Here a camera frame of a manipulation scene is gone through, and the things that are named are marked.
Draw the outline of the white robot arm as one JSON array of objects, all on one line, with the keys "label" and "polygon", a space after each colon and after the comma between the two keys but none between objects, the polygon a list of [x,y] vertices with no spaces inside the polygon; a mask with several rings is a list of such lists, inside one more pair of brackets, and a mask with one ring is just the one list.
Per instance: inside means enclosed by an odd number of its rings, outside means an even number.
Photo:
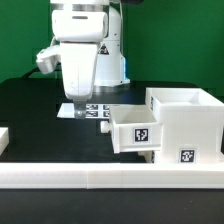
[{"label": "white robot arm", "polygon": [[59,42],[65,95],[74,116],[86,116],[95,91],[130,83],[123,55],[123,15],[115,5],[132,0],[51,0],[52,30]]}]

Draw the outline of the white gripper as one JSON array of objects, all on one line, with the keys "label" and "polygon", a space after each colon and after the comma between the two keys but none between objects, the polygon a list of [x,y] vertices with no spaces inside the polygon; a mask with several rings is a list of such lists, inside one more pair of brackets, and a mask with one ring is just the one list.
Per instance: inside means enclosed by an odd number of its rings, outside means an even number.
[{"label": "white gripper", "polygon": [[52,28],[60,42],[65,95],[74,102],[76,119],[86,118],[92,97],[100,42],[108,33],[106,12],[54,10]]}]

